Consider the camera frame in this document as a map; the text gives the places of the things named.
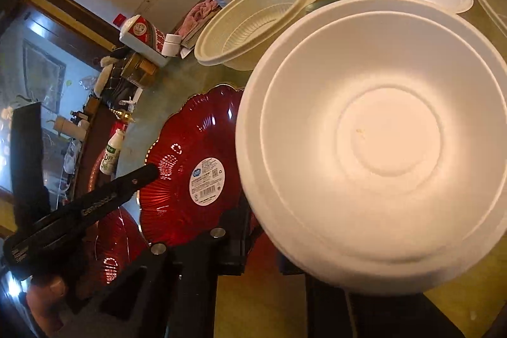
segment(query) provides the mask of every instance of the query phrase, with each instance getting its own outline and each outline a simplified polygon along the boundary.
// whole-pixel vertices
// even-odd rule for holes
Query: glass tabletop
[[[338,0],[318,0],[307,10],[310,12],[335,1]],[[460,15],[479,29],[507,60],[505,36],[477,0],[469,11]],[[251,73],[224,65],[201,66],[193,53],[184,60],[173,58],[159,71],[155,84],[143,92],[136,105],[133,114],[135,123],[127,130],[120,154],[118,176],[144,164],[146,154],[166,120],[179,111],[189,97],[222,83],[243,88]],[[138,221],[137,200],[133,198],[125,206]],[[427,297],[467,338],[482,336],[507,298],[505,270],[506,237],[474,268],[458,279],[427,292]],[[275,249],[267,239],[261,238],[260,245],[255,247],[245,275],[221,277],[219,280],[215,319],[217,337],[304,337],[305,317],[304,279],[278,274]],[[289,322],[293,319],[300,322]]]

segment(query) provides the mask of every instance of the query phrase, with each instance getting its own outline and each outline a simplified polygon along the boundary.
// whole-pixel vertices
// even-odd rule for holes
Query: beige plastic bowl
[[[200,64],[252,70],[274,40],[316,0],[233,0],[197,40]]]

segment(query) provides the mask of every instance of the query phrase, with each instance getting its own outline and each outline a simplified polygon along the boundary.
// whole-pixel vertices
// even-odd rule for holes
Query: red bottle label
[[[135,21],[134,25],[129,29],[129,33],[150,48],[156,50],[159,54],[162,54],[165,35],[142,16]]]

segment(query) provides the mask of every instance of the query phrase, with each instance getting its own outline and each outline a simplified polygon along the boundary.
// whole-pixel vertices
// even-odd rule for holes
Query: white cap
[[[182,37],[179,35],[174,35],[172,33],[168,33],[165,36],[165,41],[170,42],[170,43],[176,43],[179,45],[182,42]]]

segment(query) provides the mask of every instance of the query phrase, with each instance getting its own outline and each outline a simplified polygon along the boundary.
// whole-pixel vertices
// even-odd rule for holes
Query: red bottle cap
[[[127,17],[126,17],[125,15],[122,15],[122,14],[120,13],[117,17],[115,17],[115,20],[114,20],[114,21],[112,21],[112,23],[113,23],[115,26],[120,27],[120,26],[123,24],[123,22],[125,22],[126,18],[127,18]]]

